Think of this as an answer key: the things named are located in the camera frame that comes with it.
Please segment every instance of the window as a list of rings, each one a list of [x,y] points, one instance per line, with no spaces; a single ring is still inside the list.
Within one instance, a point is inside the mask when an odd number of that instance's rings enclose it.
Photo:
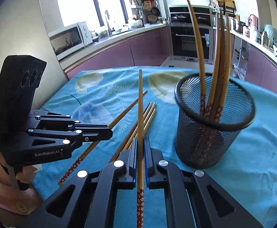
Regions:
[[[105,11],[110,15],[110,27],[128,23],[131,15],[129,0],[57,0],[64,26],[86,21],[90,31],[106,24]]]

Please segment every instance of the blue tablecloth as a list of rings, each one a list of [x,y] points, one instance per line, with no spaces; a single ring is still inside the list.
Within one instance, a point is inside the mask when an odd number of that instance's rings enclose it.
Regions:
[[[156,102],[157,112],[147,132],[151,146],[181,169],[193,171],[176,155],[174,139],[178,105],[174,100],[177,81],[195,71],[189,69],[143,67],[144,106]],[[42,108],[70,114],[82,123],[109,124],[138,96],[138,68],[83,71],[63,86]],[[240,132],[220,162],[206,169],[265,228],[277,223],[277,95],[235,79],[252,95],[256,105],[254,122]],[[101,170],[137,120],[137,106],[116,125],[113,137],[102,141],[77,168]],[[87,147],[73,152],[70,159],[43,164],[34,184],[46,199],[58,189],[57,182]],[[118,192],[114,227],[136,227],[136,191]],[[166,227],[162,190],[145,190],[144,227]]]

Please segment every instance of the countertop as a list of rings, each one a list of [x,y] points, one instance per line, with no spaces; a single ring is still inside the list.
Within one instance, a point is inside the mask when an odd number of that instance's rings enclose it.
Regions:
[[[254,40],[246,37],[245,35],[242,35],[240,33],[237,33],[235,31],[230,31],[232,34],[234,34],[235,36],[245,40],[246,42],[248,42],[250,45],[256,47],[258,50],[260,50],[261,52],[263,52],[268,58],[272,59],[276,64],[277,64],[277,57],[270,52],[268,49],[266,49],[265,47],[263,47],[261,44],[258,44],[257,42],[255,42]]]
[[[127,39],[129,37],[135,36],[136,34],[144,33],[150,30],[154,30],[157,28],[165,27],[166,24],[155,24],[155,25],[146,25],[145,27],[133,29],[131,31],[127,31],[118,35],[113,35],[110,37],[106,37],[100,39],[98,42],[87,45],[86,47],[74,52],[72,55],[65,57],[59,61],[60,66],[63,70],[71,66],[72,64],[78,62],[79,60],[91,55],[102,48],[105,48],[111,44],[114,44],[123,39]]]

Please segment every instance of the metal mesh cup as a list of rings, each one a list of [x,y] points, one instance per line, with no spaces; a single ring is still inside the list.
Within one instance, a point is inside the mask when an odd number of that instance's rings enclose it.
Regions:
[[[207,104],[212,74],[206,74]],[[180,107],[176,152],[186,165],[205,169],[215,165],[239,132],[248,127],[255,116],[251,95],[239,84],[229,80],[226,101],[219,122],[199,115],[200,77],[191,74],[181,79],[174,91]]]

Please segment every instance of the camera lens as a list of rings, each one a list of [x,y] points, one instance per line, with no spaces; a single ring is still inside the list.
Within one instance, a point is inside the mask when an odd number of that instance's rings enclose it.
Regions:
[[[42,72],[39,73],[38,78],[37,78],[37,82],[40,82],[41,78],[42,78]]]
[[[32,75],[31,75],[31,79],[29,80],[29,85],[30,86],[34,84],[36,78],[37,78],[37,70],[34,70]]]
[[[21,79],[21,87],[24,87],[27,83],[27,80],[29,79],[29,71],[26,71]]]

